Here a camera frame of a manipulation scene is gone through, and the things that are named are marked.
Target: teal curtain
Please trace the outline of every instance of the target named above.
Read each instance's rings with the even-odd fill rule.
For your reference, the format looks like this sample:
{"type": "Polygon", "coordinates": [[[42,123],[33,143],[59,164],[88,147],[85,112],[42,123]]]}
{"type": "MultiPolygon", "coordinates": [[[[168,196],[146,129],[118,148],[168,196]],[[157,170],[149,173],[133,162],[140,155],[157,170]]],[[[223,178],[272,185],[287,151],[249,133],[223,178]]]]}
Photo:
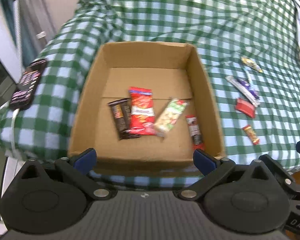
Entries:
{"type": "MultiPolygon", "coordinates": [[[[15,34],[14,17],[13,17],[13,0],[0,0],[0,2],[3,11],[5,13],[5,17],[13,41],[16,44],[16,34],[15,34]]],[[[24,66],[27,67],[37,57],[39,52],[36,51],[32,43],[30,33],[27,29],[27,26],[25,24],[22,15],[20,16],[20,19],[21,19],[21,37],[22,37],[22,58],[23,58],[24,66]]]]}

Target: checkered tablecloth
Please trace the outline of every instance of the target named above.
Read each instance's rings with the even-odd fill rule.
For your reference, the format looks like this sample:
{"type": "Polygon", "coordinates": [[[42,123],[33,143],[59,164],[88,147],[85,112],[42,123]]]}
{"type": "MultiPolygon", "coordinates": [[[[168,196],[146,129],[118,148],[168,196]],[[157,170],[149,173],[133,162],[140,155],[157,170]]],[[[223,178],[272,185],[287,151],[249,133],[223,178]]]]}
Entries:
{"type": "MultiPolygon", "coordinates": [[[[80,0],[40,57],[49,60],[33,105],[15,121],[16,148],[23,158],[52,161],[66,155],[80,93],[101,44],[109,41],[188,42],[198,48],[225,135],[228,157],[248,164],[269,154],[287,170],[300,168],[300,59],[293,0],[80,0]],[[264,73],[250,70],[261,96],[255,119],[234,109],[240,93],[225,80],[245,78],[240,57],[254,59],[264,73]],[[242,131],[250,124],[260,138],[253,146],[242,131]]],[[[0,110],[0,147],[11,148],[12,111],[0,110]]],[[[101,176],[125,186],[180,187],[199,177],[101,176]]]]}

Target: cardboard box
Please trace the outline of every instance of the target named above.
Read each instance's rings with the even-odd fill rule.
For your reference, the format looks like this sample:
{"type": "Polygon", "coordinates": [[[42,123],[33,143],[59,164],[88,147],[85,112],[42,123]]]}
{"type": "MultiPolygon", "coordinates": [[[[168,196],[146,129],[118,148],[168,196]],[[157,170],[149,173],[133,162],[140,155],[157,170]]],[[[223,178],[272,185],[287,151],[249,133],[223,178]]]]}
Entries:
{"type": "Polygon", "coordinates": [[[193,165],[186,115],[197,116],[206,152],[221,158],[225,148],[209,77],[196,48],[184,43],[115,42],[100,47],[77,109],[68,155],[93,147],[98,167],[117,171],[160,171],[193,165]],[[118,140],[108,102],[129,97],[130,86],[152,89],[156,118],[169,98],[190,102],[165,139],[118,140]]]}

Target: purple wrapper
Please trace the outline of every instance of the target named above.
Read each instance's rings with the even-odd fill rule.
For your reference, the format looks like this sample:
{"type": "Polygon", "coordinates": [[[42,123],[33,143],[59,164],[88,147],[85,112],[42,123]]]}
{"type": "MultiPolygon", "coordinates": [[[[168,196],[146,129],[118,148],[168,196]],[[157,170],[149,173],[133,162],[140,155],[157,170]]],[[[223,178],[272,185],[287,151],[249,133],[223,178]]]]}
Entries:
{"type": "Polygon", "coordinates": [[[242,78],[237,78],[237,81],[243,85],[253,96],[255,99],[260,99],[259,94],[257,91],[251,88],[250,84],[243,80],[242,78]]]}

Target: circular black disc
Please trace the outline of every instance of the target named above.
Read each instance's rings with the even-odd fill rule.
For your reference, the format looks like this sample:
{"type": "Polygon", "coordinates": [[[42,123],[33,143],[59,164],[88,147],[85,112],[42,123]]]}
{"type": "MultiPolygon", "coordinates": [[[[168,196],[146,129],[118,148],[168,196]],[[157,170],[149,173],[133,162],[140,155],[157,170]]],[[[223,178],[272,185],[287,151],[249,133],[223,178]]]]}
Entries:
{"type": "Polygon", "coordinates": [[[76,223],[87,205],[77,188],[56,181],[21,180],[0,201],[0,215],[8,228],[32,234],[48,234],[76,223]]]}
{"type": "Polygon", "coordinates": [[[219,185],[206,194],[203,207],[219,225],[249,234],[277,229],[290,214],[288,196],[261,179],[219,185]]]}

